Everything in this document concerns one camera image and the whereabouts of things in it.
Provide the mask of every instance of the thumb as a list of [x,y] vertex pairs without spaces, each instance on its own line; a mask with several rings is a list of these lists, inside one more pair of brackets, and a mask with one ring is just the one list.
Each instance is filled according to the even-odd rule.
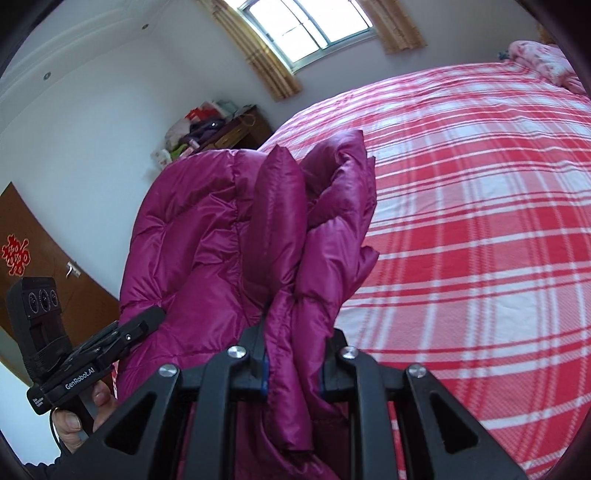
[[72,453],[82,445],[79,432],[82,424],[77,415],[67,410],[56,410],[51,417],[57,434]]

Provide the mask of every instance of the metal screw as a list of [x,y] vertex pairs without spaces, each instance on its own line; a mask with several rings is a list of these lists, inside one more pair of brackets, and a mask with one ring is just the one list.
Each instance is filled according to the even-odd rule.
[[343,357],[345,360],[353,360],[357,358],[358,355],[359,350],[357,350],[357,347],[354,346],[344,346],[340,350],[340,356]]
[[243,346],[234,345],[228,349],[228,355],[232,358],[242,358],[246,355],[246,349]]
[[174,377],[178,372],[178,368],[173,364],[165,364],[158,369],[158,373],[163,377]]
[[412,364],[408,367],[408,374],[411,377],[422,378],[427,375],[427,368],[421,364]]

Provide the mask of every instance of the ceiling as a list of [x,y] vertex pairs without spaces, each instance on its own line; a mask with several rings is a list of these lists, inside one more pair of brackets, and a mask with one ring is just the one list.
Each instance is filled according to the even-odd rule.
[[64,0],[25,40],[0,78],[0,132],[63,76],[148,35],[170,1]]

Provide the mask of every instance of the red plaid bedsheet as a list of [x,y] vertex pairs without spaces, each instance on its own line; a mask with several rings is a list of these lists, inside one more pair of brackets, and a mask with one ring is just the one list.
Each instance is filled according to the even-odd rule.
[[591,404],[591,102],[512,62],[445,67],[318,103],[261,150],[355,128],[381,254],[337,326],[426,364],[541,477]]

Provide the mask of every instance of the door handle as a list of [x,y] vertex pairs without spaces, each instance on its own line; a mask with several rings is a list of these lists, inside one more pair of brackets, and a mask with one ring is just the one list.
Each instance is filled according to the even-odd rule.
[[66,278],[69,278],[70,275],[74,275],[76,278],[80,278],[82,272],[78,269],[77,266],[75,266],[72,262],[68,262],[66,266],[68,267],[68,273],[66,274]]

